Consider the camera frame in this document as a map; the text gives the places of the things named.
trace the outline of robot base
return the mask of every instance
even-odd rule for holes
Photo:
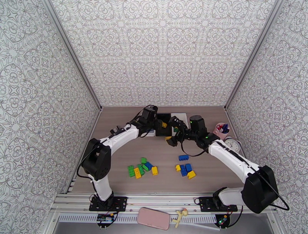
[[[91,199],[89,211],[125,211],[127,197],[112,197],[111,201],[103,202],[96,196]]]
[[[217,205],[214,197],[199,197],[199,205],[201,212],[236,212],[238,207],[235,205],[225,206],[224,204]]]

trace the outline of yellow toy figure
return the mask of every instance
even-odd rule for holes
[[[184,209],[182,212],[176,211],[176,213],[179,216],[177,217],[177,219],[173,219],[172,222],[176,223],[176,228],[177,228],[179,223],[180,223],[180,221],[181,221],[182,216],[187,216],[188,215],[188,211],[187,211],[187,209]]]

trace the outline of pink phone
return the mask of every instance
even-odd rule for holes
[[[170,223],[170,215],[165,212],[142,207],[140,208],[138,213],[137,223],[148,227],[168,230]]]

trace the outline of mounting plate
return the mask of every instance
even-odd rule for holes
[[[127,197],[114,197],[112,207],[108,208],[101,202],[98,202],[95,196],[92,197],[89,211],[125,211]]]
[[[201,212],[236,212],[238,207],[236,205],[225,206],[223,205],[219,209],[215,206],[213,202],[213,197],[199,197],[199,204]]]

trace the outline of blue lego brick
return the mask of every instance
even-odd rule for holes
[[[189,156],[188,155],[180,155],[179,156],[179,160],[180,161],[184,161],[184,160],[188,160],[189,159]]]
[[[146,162],[144,165],[145,165],[149,170],[151,170],[152,167],[153,167],[153,165],[152,165],[150,162]]]
[[[190,172],[190,171],[193,170],[193,169],[191,168],[190,163],[185,164],[185,169],[186,169],[187,172]]]
[[[181,170],[181,174],[182,176],[187,176],[187,171],[185,168]]]

